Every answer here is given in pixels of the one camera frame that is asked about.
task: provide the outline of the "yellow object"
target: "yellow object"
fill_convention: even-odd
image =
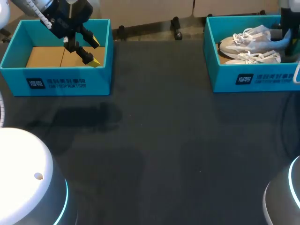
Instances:
[[[91,62],[89,62],[88,65],[91,66],[91,67],[96,68],[96,67],[98,67],[98,66],[101,66],[101,63],[98,62],[98,60],[94,58],[94,60],[91,61]]]
[[[100,46],[99,42],[97,41],[97,39],[95,38],[95,36],[93,36],[93,39],[98,43],[98,45]]]

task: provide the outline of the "cardboard insert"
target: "cardboard insert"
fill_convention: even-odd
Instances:
[[[101,65],[104,63],[105,47],[83,47],[92,53]],[[83,60],[76,52],[68,52],[64,47],[33,47],[28,59],[27,68],[44,67],[85,67]]]

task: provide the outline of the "white sneaker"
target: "white sneaker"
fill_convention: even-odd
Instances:
[[[272,38],[280,38],[282,30],[273,30],[261,25],[255,28],[245,29],[241,34],[227,37],[220,44],[220,51],[232,59],[237,59],[238,54],[266,53],[268,51],[279,52],[284,50],[290,43],[292,32],[288,30],[284,39],[271,41]]]
[[[276,51],[266,52],[265,54],[240,53],[237,60],[230,60],[225,64],[256,64],[256,63],[280,63],[280,54]]]

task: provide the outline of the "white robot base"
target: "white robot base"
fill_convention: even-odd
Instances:
[[[33,134],[0,129],[0,225],[75,225],[77,207],[47,146]]]
[[[262,209],[268,225],[300,224],[299,174],[298,157],[268,184],[262,200]]]

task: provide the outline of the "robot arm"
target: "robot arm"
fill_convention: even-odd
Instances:
[[[101,64],[86,52],[75,40],[76,33],[93,48],[100,46],[94,34],[85,29],[83,23],[90,18],[93,7],[87,0],[12,0],[25,14],[37,15],[41,23],[57,38],[64,40],[64,47],[70,53],[76,52],[84,64],[97,67]],[[0,29],[9,21],[10,9],[7,0],[0,0]]]

